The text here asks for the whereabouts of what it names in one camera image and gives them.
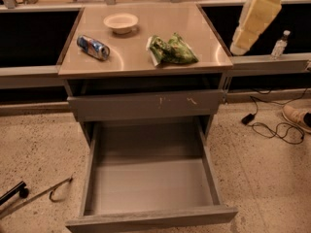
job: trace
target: white bowl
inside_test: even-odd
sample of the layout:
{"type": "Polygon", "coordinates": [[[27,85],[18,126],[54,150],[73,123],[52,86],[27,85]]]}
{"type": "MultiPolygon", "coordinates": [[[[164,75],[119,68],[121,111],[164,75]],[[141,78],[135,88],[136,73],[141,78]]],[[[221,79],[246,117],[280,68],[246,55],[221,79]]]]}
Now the white bowl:
{"type": "Polygon", "coordinates": [[[127,13],[113,14],[104,18],[104,24],[116,34],[129,33],[137,22],[137,16],[127,13]]]}

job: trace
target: shoe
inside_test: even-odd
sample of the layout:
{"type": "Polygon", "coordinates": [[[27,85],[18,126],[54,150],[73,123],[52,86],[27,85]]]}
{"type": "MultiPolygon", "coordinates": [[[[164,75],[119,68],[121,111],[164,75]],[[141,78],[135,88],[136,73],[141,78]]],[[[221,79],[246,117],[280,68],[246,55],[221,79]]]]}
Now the shoe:
{"type": "Polygon", "coordinates": [[[293,108],[292,106],[286,105],[283,107],[283,117],[291,122],[292,124],[300,127],[305,132],[311,134],[311,127],[309,127],[307,124],[305,124],[303,118],[307,114],[306,111],[297,110],[293,108]]]}

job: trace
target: blue can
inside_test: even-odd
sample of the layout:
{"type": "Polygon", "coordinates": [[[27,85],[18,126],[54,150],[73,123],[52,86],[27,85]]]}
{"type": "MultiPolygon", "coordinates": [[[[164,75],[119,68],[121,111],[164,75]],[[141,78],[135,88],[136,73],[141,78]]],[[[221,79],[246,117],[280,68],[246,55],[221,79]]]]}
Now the blue can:
{"type": "Polygon", "coordinates": [[[87,54],[100,60],[108,59],[110,54],[110,49],[106,45],[86,35],[78,36],[77,45],[87,54]]]}

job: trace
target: speckled floor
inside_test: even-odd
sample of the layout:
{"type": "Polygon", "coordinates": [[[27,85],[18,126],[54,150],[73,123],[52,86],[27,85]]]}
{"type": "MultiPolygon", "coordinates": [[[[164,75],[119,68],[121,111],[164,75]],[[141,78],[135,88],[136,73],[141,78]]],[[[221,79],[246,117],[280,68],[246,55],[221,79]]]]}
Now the speckled floor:
{"type": "MultiPolygon", "coordinates": [[[[308,109],[311,96],[292,102],[308,109]]],[[[229,224],[151,230],[149,233],[308,233],[311,232],[311,135],[300,145],[267,139],[240,120],[253,103],[221,105],[208,145],[225,204],[238,215],[229,224]]],[[[259,103],[256,121],[274,128],[283,122],[281,106],[259,103]]],[[[0,108],[0,194],[20,181],[31,197],[73,177],[55,194],[46,194],[0,220],[0,232],[69,233],[65,221],[78,216],[88,147],[66,104],[0,108]]],[[[290,132],[290,141],[299,140],[290,132]]],[[[0,206],[16,205],[18,196],[0,206]]]]}

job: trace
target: drawer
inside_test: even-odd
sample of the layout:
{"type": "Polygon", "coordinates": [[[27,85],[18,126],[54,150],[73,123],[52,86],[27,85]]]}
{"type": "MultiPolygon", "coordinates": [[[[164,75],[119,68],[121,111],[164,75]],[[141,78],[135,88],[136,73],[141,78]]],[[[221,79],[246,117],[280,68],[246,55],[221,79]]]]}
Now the drawer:
{"type": "Polygon", "coordinates": [[[221,90],[68,97],[77,121],[181,117],[215,114],[221,90]]]}
{"type": "Polygon", "coordinates": [[[200,128],[192,116],[97,122],[80,216],[66,227],[112,233],[230,222],[237,209],[222,202],[200,128]]]}

